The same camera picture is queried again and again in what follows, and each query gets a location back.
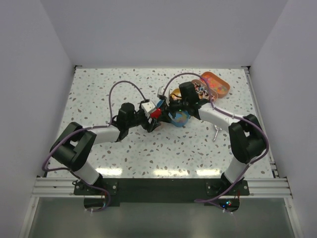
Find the red jar lid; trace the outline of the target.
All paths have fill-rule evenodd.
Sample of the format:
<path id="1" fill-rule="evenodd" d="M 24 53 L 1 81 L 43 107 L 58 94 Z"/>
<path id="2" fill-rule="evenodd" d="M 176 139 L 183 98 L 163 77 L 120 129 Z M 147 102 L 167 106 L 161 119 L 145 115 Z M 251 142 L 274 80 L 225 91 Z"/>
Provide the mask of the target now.
<path id="1" fill-rule="evenodd" d="M 150 114 L 150 117 L 152 119 L 158 119 L 160 116 L 161 116 L 162 112 L 161 112 L 161 109 L 160 108 L 157 108 L 155 111 L 153 111 L 151 114 Z"/>

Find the metal candy scoop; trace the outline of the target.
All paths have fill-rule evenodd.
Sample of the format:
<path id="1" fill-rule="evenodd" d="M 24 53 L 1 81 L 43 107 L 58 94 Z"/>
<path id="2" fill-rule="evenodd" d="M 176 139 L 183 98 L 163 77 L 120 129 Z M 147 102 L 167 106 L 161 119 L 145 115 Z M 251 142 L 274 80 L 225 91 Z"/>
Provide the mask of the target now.
<path id="1" fill-rule="evenodd" d="M 214 134 L 214 137 L 213 137 L 213 140 L 212 140 L 213 142 L 216 141 L 216 138 L 217 138 L 218 134 L 222 131 L 222 128 L 217 126 L 217 125 L 214 125 L 214 128 L 215 128 L 215 134 Z"/>

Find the clear glass jar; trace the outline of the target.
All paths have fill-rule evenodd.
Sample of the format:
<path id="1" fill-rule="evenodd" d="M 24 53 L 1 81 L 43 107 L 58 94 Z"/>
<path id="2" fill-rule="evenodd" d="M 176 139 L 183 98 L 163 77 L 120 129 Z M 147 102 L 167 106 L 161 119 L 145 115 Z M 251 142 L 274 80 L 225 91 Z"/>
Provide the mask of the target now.
<path id="1" fill-rule="evenodd" d="M 161 126 L 161 122 L 157 121 L 156 119 L 153 119 L 152 126 L 152 131 L 158 130 Z"/>

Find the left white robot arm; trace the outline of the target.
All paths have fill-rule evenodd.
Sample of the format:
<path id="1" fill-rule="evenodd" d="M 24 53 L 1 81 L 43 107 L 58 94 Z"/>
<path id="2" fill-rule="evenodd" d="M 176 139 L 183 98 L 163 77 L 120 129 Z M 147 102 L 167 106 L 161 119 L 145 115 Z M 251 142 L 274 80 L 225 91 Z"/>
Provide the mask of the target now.
<path id="1" fill-rule="evenodd" d="M 130 128 L 142 126 L 148 132 L 160 125 L 161 109 L 151 101 L 143 102 L 138 111 L 131 103 L 124 103 L 109 125 L 84 128 L 76 122 L 68 125 L 51 148 L 50 156 L 85 183 L 85 189 L 98 194 L 104 188 L 103 176 L 94 169 L 88 156 L 95 144 L 122 141 Z"/>

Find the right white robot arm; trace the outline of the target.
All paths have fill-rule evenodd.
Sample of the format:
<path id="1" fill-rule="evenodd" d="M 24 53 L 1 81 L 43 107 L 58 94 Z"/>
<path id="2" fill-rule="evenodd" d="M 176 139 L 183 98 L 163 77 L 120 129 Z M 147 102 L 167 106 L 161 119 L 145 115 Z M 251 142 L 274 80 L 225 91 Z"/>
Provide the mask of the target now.
<path id="1" fill-rule="evenodd" d="M 227 195 L 238 189 L 240 181 L 249 165 L 264 157 L 269 148 L 267 136 L 263 132 L 258 118 L 235 115 L 222 108 L 216 107 L 208 99 L 200 99 L 193 83 L 185 82 L 179 85 L 181 96 L 174 100 L 171 96 L 160 98 L 165 101 L 164 111 L 171 115 L 178 111 L 186 111 L 192 117 L 213 123 L 229 134 L 233 158 L 229 167 L 223 172 L 221 190 Z"/>

